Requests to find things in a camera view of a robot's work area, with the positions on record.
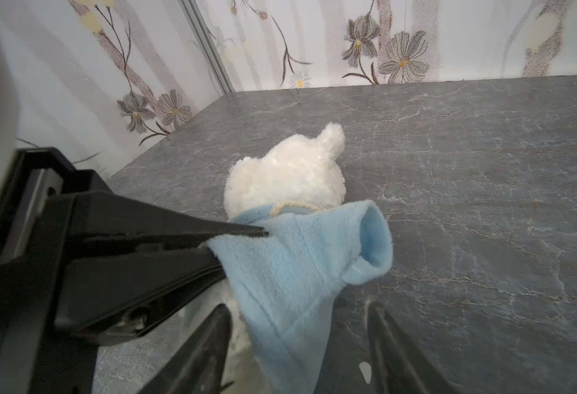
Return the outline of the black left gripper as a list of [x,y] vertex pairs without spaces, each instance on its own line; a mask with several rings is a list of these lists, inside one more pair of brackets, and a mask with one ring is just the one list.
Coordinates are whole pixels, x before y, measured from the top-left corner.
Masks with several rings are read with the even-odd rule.
[[[91,392],[97,346],[147,335],[224,280],[193,247],[269,235],[110,192],[58,149],[17,151],[0,193],[0,393]],[[185,250],[81,259],[142,244]]]

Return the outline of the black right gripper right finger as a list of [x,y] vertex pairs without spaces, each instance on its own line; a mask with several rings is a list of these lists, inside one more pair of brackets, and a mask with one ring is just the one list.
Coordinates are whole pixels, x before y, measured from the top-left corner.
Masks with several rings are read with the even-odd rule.
[[366,329],[376,392],[456,392],[379,302],[367,307]]

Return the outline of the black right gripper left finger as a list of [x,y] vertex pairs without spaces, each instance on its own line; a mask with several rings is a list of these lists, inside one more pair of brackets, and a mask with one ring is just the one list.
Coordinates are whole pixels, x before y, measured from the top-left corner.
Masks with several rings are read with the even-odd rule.
[[221,392],[232,316],[218,305],[140,394]]

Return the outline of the light blue fleece hoodie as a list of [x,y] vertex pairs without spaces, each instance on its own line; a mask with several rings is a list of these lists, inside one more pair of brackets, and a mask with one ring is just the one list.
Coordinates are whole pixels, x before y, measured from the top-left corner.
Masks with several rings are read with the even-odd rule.
[[318,211],[265,205],[234,223],[266,231],[264,237],[222,235],[208,242],[224,267],[261,372],[277,393],[311,393],[335,298],[392,266],[388,223],[370,200]]

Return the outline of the white plush teddy bear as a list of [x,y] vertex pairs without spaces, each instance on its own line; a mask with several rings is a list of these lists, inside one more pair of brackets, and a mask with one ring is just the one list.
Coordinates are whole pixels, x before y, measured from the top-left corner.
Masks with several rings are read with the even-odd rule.
[[[273,213],[292,208],[334,208],[344,201],[345,180],[336,160],[344,151],[342,126],[329,123],[316,138],[290,136],[264,157],[245,157],[229,170],[224,209],[230,219],[252,208],[271,205]],[[232,337],[224,366],[223,393],[271,393],[255,359],[247,326],[227,280],[217,282],[178,314],[184,344],[217,305],[232,315]]]

